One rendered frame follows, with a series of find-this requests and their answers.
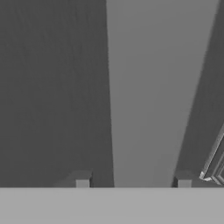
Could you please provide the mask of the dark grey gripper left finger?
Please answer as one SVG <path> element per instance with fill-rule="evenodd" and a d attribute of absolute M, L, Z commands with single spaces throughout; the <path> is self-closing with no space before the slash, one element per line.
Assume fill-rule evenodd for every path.
<path fill-rule="evenodd" d="M 73 171 L 67 177 L 58 181 L 53 186 L 89 188 L 93 186 L 93 173 L 91 171 Z"/>

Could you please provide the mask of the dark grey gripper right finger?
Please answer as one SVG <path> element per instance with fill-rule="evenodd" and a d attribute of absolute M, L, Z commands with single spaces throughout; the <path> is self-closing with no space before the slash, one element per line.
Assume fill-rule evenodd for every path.
<path fill-rule="evenodd" d="M 205 183 L 189 171 L 176 171 L 171 186 L 176 188 L 194 188 L 204 187 Z"/>

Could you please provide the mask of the dark grey fridge door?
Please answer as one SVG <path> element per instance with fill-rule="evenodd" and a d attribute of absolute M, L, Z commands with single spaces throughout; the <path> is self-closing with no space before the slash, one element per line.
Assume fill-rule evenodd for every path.
<path fill-rule="evenodd" d="M 0 0 L 0 187 L 114 184 L 106 0 Z"/>

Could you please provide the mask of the dark grey cabinet panel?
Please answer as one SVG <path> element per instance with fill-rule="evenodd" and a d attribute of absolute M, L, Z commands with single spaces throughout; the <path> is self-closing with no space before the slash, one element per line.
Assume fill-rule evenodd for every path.
<path fill-rule="evenodd" d="M 224 0 L 219 0 L 175 172 L 189 171 L 200 179 L 223 123 Z M 202 181 L 204 187 L 218 186 Z"/>

